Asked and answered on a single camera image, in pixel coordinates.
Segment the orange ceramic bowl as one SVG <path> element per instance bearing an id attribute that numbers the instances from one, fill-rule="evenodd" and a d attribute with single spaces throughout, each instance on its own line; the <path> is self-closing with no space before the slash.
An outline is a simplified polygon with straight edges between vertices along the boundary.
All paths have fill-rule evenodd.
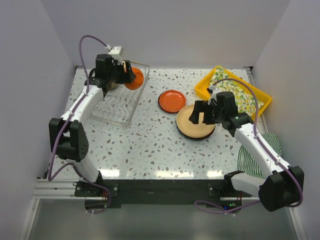
<path id="1" fill-rule="evenodd" d="M 139 89 L 144 83 L 144 74 L 136 67 L 132 67 L 132 71 L 135 74 L 135 79 L 132 83 L 125 83 L 124 86 L 132 91 Z"/>

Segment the yellow plate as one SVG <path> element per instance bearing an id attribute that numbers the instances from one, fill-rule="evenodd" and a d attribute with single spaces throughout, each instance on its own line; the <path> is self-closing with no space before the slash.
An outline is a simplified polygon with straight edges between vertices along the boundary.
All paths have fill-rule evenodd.
<path id="1" fill-rule="evenodd" d="M 209 136 L 213 133 L 216 128 L 215 124 L 206 125 L 203 123 L 204 113 L 201 112 L 199 114 L 199 123 L 193 124 L 189 117 L 191 116 L 194 110 L 194 105 L 188 105 L 182 108 L 176 117 L 176 124 L 180 132 L 182 132 L 185 136 L 200 139 Z"/>

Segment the dark brown beige plate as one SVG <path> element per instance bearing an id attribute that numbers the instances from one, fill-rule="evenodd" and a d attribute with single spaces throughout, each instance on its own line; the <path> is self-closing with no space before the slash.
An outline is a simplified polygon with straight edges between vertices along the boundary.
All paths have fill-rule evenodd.
<path id="1" fill-rule="evenodd" d="M 200 140 L 209 137 L 215 131 L 215 128 L 215 125 L 192 125 L 177 127 L 181 135 L 193 140 Z"/>

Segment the teal embossed plate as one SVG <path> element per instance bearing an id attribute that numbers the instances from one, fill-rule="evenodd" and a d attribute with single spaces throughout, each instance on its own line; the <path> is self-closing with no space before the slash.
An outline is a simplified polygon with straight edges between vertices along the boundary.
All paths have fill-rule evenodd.
<path id="1" fill-rule="evenodd" d="M 186 134 L 184 134 L 182 131 L 180 131 L 178 129 L 178 132 L 185 138 L 185 139 L 188 139 L 188 140 L 192 140 L 192 141 L 201 141 L 201 140 L 205 140 L 205 139 L 208 139 L 213 133 L 214 133 L 215 130 L 211 131 L 209 134 L 203 136 L 203 137 L 192 137 L 192 136 L 188 136 Z"/>

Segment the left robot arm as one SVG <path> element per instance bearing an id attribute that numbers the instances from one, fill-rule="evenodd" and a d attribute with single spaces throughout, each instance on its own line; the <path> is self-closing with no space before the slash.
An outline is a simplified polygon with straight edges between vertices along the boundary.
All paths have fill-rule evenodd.
<path id="1" fill-rule="evenodd" d="M 47 173 L 52 181 L 63 170 L 53 172 L 55 157 L 65 160 L 65 167 L 72 166 L 80 181 L 86 183 L 86 191 L 92 196 L 100 194 L 111 197 L 110 191 L 102 182 L 101 172 L 88 156 L 89 141 L 84 125 L 94 108 L 111 90 L 112 84 L 131 84 L 136 75 L 131 62 L 110 53 L 99 54 L 95 58 L 95 68 L 84 70 L 84 87 L 73 103 L 61 117 L 49 121 L 51 157 Z"/>

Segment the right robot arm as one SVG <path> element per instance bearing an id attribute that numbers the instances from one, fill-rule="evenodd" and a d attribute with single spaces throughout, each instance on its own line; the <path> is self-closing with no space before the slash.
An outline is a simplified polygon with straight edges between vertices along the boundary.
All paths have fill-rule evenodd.
<path id="1" fill-rule="evenodd" d="M 248 151 L 260 168 L 263 178 L 242 170 L 228 173 L 218 189 L 222 196 L 244 192 L 258 197 L 269 212 L 283 207 L 295 208 L 302 204 L 304 172 L 292 167 L 266 142 L 257 131 L 257 125 L 245 112 L 239 112 L 235 96 L 230 91 L 219 92 L 210 100 L 197 100 L 189 121 L 194 125 L 220 124 Z"/>

